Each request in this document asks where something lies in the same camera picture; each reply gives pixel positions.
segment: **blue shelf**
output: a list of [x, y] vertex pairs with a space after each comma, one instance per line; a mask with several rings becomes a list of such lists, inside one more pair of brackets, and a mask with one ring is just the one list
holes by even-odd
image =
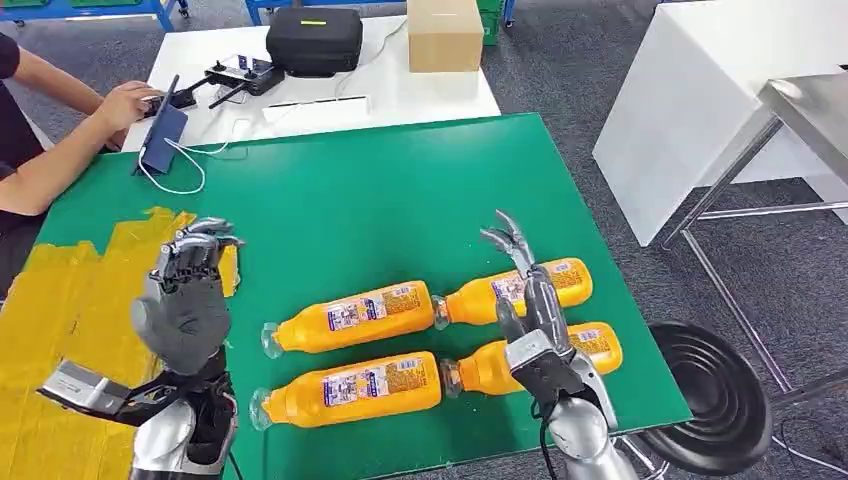
[[173, 32], [174, 25], [168, 16], [174, 5], [187, 8], [187, 0], [168, 0], [162, 5], [159, 0], [142, 0], [138, 5], [116, 5], [109, 7], [72, 7], [70, 0], [50, 0], [40, 7], [0, 8], [0, 21], [44, 20], [49, 18], [73, 18], [109, 15], [156, 15], [166, 32]]

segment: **black shirt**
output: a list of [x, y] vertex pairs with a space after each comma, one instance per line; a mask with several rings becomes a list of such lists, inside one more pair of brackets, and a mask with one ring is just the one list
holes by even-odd
[[[14, 40], [0, 33], [0, 79], [15, 74], [21, 51]], [[0, 82], [0, 180], [15, 173], [24, 162], [44, 152], [29, 122], [18, 108], [6, 85]], [[0, 235], [8, 233], [23, 222], [41, 221], [0, 210]]]

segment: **cardboard box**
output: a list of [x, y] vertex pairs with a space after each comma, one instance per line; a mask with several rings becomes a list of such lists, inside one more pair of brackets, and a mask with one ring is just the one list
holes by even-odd
[[483, 53], [476, 0], [407, 0], [409, 71], [474, 72]]

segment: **black case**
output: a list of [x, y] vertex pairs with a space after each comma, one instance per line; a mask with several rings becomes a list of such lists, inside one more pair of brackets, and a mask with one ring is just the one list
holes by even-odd
[[356, 10], [278, 8], [265, 41], [275, 67], [296, 77], [330, 77], [359, 63], [362, 20]]

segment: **person's arm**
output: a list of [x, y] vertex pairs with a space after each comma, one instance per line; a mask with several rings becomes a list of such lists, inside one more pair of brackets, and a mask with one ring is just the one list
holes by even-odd
[[47, 210], [111, 135], [141, 119], [148, 108], [142, 98], [159, 93], [143, 82], [115, 87], [100, 108], [70, 135], [0, 180], [0, 210], [20, 215], [39, 215]]
[[103, 97], [88, 85], [23, 48], [14, 79], [86, 115], [103, 103]]

